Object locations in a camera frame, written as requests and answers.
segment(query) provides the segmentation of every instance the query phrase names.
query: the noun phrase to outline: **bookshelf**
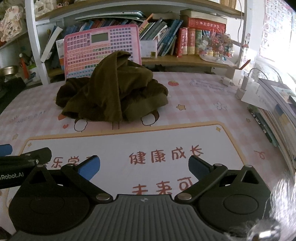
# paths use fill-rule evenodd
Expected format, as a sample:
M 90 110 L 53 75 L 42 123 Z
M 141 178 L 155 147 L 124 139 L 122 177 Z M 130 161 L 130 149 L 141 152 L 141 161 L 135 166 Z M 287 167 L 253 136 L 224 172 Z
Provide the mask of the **bookshelf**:
M 228 68 L 228 65 L 212 63 L 202 60 L 197 55 L 183 55 L 181 58 L 177 58 L 172 55 L 159 56 L 157 58 L 142 58 L 142 65 L 155 65 L 161 64 L 164 66 L 201 66 L 201 67 L 216 67 L 216 68 Z M 61 68 L 50 69 L 47 71 L 49 77 L 54 77 L 59 74 L 63 74 L 64 71 Z
M 155 5 L 166 5 L 166 3 L 173 6 L 180 6 L 180 7 L 184 6 L 187 8 L 203 7 L 210 10 L 213 13 L 217 13 L 226 17 L 241 18 L 241 14 L 244 17 L 244 13 L 241 13 L 238 10 L 235 10 L 228 6 L 224 6 L 222 4 L 208 1 L 208 0 L 169 0 L 169 1 L 150 0 L 149 1 L 149 4 L 155 4 Z M 120 6 L 120 5 L 134 5 L 134 4 L 147 4 L 147 1 L 140 1 L 140 0 L 80 1 L 61 8 L 54 9 L 51 12 L 48 12 L 40 17 L 35 18 L 35 20 L 36 20 L 36 24 L 38 25 L 39 21 L 40 21 L 40 24 L 43 24 L 45 20 L 48 20 L 48 22 L 54 22 L 64 17 L 68 17 L 81 12 L 87 12 L 93 9 L 111 7 L 114 5 Z
M 219 3 L 209 0 L 85 0 L 76 2 L 61 8 L 57 8 L 49 13 L 46 13 L 40 17 L 35 17 L 34 14 L 34 2 L 32 0 L 25 0 L 26 19 L 28 25 L 28 33 L 30 38 L 30 44 L 36 66 L 40 74 L 40 78 L 44 85 L 50 83 L 50 78 L 58 74 L 63 74 L 61 69 L 47 70 L 44 63 L 41 62 L 41 49 L 39 36 L 37 32 L 37 26 L 46 26 L 49 23 L 64 25 L 64 20 L 71 20 L 75 15 L 86 15 L 92 10 L 103 11 L 109 7 L 121 6 L 131 7 L 137 5 L 149 6 L 157 11 L 158 6 L 171 6 L 179 9 L 192 9 L 201 12 L 209 12 L 217 14 L 219 16 L 225 16 L 229 18 L 240 19 L 242 17 L 242 41 L 244 42 L 247 33 L 250 33 L 252 27 L 252 6 L 253 0 L 241 0 L 244 1 L 243 12 L 236 9 L 232 9 L 228 6 L 221 5 Z M 235 45 L 240 46 L 239 42 L 233 41 Z M 242 57 L 242 51 L 240 51 L 239 59 Z M 212 62 L 206 62 L 200 59 L 199 56 L 183 56 L 182 58 L 176 58 L 175 56 L 158 57 L 157 59 L 142 59 L 144 65 L 161 64 L 164 66 L 201 66 L 201 67 L 217 67 L 228 68 L 227 65 L 217 64 Z

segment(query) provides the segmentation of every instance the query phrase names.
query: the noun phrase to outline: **metal rivet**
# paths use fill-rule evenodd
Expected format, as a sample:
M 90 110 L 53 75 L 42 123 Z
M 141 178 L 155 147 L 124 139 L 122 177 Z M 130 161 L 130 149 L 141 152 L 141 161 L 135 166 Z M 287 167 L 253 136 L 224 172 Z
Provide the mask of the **metal rivet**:
M 96 199 L 100 201 L 107 201 L 111 198 L 111 196 L 108 193 L 100 193 L 96 195 Z
M 179 200 L 183 200 L 183 201 L 187 201 L 192 198 L 192 196 L 189 193 L 179 193 L 177 197 Z

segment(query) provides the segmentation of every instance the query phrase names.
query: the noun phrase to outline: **wooden shelf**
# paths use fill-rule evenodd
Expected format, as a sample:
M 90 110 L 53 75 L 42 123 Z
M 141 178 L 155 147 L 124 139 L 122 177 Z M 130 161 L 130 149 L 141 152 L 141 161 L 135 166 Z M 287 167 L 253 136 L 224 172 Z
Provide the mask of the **wooden shelf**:
M 13 41 L 15 41 L 17 38 L 19 38 L 19 37 L 21 37 L 22 35 L 27 34 L 27 33 L 28 33 L 28 30 L 25 30 L 25 31 L 19 33 L 18 35 L 14 36 L 11 40 L 9 40 L 9 41 L 6 42 L 4 45 L 2 45 L 2 46 L 0 47 L 0 50 L 3 49 L 3 48 L 5 48 L 6 46 L 8 46 L 10 43 L 12 43 Z
M 54 77 L 56 75 L 59 75 L 59 74 L 64 74 L 65 71 L 62 70 L 61 68 L 56 68 L 56 69 L 50 69 L 47 71 L 47 74 L 48 74 L 48 77 Z
M 142 65 L 154 65 L 161 64 L 164 66 L 202 66 L 202 67 L 215 67 L 215 68 L 228 68 L 228 65 L 217 64 L 212 62 L 207 62 L 202 60 L 199 56 L 196 55 L 184 55 L 181 58 L 176 56 L 166 55 L 163 57 L 157 58 L 142 58 Z M 63 74 L 64 70 L 56 68 L 48 70 L 48 76 L 54 77 L 59 74 Z
M 220 15 L 224 15 L 227 17 L 233 17 L 233 18 L 240 18 L 241 12 L 238 10 L 235 10 L 233 8 L 224 6 L 219 3 L 215 3 L 208 0 L 150 0 L 148 1 L 142 1 L 142 0 L 86 0 L 86 1 L 80 1 L 76 2 L 64 7 L 60 7 L 57 9 L 54 9 L 51 12 L 48 12 L 42 16 L 39 16 L 36 18 L 36 21 L 41 20 L 51 20 L 54 18 L 54 20 L 61 19 L 63 17 L 71 16 L 73 14 L 81 13 L 81 12 L 87 12 L 90 9 L 99 9 L 99 8 L 106 8 L 114 6 L 115 4 L 118 4 L 118 6 L 122 5 L 134 5 L 134 4 L 155 4 L 155 5 L 173 5 L 173 6 L 184 6 L 185 8 L 194 8 L 194 7 L 203 7 L 207 8 L 208 10 L 212 10 L 213 13 L 218 13 Z

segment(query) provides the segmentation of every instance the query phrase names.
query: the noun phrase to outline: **pink tablecloth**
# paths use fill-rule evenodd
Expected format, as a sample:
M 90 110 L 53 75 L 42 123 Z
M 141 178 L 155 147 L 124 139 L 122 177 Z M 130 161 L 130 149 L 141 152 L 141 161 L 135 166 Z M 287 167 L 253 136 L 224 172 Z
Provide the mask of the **pink tablecloth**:
M 157 72 L 154 78 L 169 90 L 169 104 L 159 109 L 156 122 L 154 117 L 146 117 L 113 125 L 84 120 L 75 123 L 61 116 L 61 108 L 55 104 L 56 93 L 64 84 L 59 82 L 25 90 L 11 102 L 0 115 L 0 144 L 11 144 L 13 154 L 18 155 L 32 136 L 220 121 L 230 130 L 247 163 L 257 169 L 269 187 L 287 170 L 279 149 L 269 143 L 246 104 L 235 98 L 235 87 L 226 87 L 219 76 L 209 74 Z

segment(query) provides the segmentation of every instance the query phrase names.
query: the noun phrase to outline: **brown cloth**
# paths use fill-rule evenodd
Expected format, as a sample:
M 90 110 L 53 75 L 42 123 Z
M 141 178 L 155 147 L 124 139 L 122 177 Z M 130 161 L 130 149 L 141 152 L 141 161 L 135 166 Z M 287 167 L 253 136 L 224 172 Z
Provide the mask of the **brown cloth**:
M 117 122 L 139 119 L 168 103 L 168 90 L 152 71 L 114 52 L 105 57 L 90 78 L 69 78 L 57 93 L 62 114 L 74 119 Z

